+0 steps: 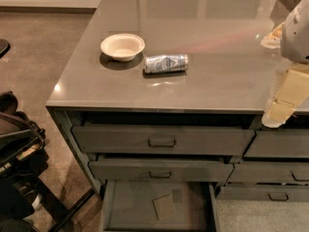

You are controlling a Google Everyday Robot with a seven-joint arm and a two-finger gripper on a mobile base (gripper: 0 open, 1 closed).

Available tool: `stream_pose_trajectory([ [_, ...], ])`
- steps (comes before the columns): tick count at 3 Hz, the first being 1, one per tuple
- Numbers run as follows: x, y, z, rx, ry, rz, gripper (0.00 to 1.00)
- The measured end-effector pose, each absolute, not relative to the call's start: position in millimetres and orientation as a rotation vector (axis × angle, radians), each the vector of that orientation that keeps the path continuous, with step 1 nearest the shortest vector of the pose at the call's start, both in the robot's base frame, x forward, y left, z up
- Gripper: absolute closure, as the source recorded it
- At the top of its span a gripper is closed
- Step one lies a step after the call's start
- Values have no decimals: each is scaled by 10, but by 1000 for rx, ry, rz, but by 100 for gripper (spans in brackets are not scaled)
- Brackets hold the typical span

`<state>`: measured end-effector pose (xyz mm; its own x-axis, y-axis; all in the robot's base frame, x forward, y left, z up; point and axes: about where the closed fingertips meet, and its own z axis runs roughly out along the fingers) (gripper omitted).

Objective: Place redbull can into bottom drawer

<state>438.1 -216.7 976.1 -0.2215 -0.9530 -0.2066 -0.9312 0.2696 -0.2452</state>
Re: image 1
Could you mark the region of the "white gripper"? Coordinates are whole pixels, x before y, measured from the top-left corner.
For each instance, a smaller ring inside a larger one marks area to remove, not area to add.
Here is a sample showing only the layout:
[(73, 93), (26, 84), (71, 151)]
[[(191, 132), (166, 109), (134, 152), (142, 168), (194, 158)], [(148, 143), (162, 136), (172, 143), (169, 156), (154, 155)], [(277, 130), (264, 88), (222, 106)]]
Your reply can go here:
[(274, 49), (297, 64), (281, 72), (267, 100), (262, 124), (279, 128), (309, 97), (309, 0), (300, 0), (282, 22), (261, 40), (261, 46)]

